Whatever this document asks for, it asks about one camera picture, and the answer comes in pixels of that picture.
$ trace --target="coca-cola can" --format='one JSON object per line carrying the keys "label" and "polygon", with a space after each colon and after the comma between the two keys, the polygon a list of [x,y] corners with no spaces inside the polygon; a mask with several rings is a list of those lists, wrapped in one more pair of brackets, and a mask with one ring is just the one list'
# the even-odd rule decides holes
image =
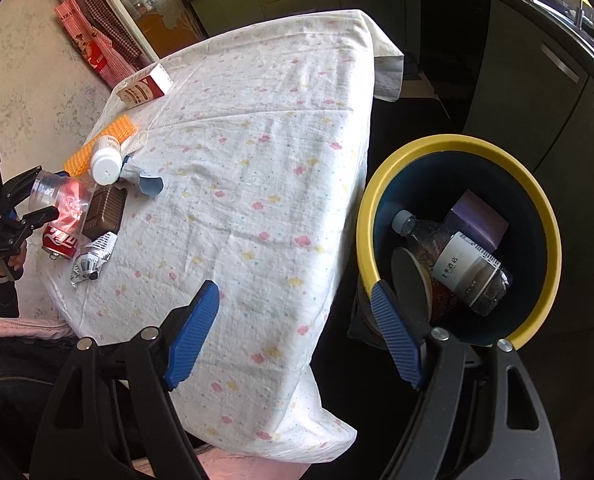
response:
{"label": "coca-cola can", "polygon": [[47,225],[42,235],[42,249],[52,260],[60,256],[70,260],[77,252],[77,238]]}

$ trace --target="white tablecloth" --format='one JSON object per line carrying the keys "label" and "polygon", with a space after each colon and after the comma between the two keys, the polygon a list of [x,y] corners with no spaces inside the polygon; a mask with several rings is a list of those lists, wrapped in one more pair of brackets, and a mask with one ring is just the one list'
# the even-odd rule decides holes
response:
{"label": "white tablecloth", "polygon": [[[184,427],[231,452],[333,460],[355,430],[322,409],[309,362],[352,247],[374,88],[397,99],[403,57],[346,10],[228,32],[162,64],[170,93],[128,114],[148,133],[135,163],[164,191],[131,188],[96,282],[75,290],[71,263],[48,258],[42,281],[79,335],[106,344],[213,280],[218,317],[172,394]],[[112,96],[91,135],[121,112]]]}

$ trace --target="purple box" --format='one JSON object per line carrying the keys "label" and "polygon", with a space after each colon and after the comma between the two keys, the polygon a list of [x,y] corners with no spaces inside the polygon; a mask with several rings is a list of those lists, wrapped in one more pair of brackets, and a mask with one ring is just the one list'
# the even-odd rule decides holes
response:
{"label": "purple box", "polygon": [[490,253],[508,229],[508,222],[470,189],[452,206],[443,224],[451,231],[461,231]]}

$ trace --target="bottle cap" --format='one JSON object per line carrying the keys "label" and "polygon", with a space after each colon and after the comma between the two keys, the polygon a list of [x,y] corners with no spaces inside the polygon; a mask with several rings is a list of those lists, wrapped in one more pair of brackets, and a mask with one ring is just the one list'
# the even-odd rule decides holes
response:
{"label": "bottle cap", "polygon": [[117,181],[121,169],[122,157],[118,152],[108,150],[108,153],[97,152],[95,154],[90,173],[96,183],[100,186],[107,186]]}
{"label": "bottle cap", "polygon": [[395,233],[400,235],[406,235],[406,232],[403,232],[404,224],[408,221],[408,219],[413,218],[413,214],[411,212],[402,209],[399,211],[395,218],[392,219],[392,228],[395,230]]}

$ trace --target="orange sponge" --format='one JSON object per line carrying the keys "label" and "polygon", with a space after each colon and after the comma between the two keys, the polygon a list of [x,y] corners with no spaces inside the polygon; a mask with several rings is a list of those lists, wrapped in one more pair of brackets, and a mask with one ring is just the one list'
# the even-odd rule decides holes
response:
{"label": "orange sponge", "polygon": [[71,156],[64,164],[64,169],[73,177],[77,178],[84,174],[90,166],[90,157],[93,154],[95,142],[100,137],[112,136],[121,144],[128,137],[137,131],[137,127],[131,122],[126,114],[115,119],[106,128],[100,131],[90,142],[84,144],[77,153]]}

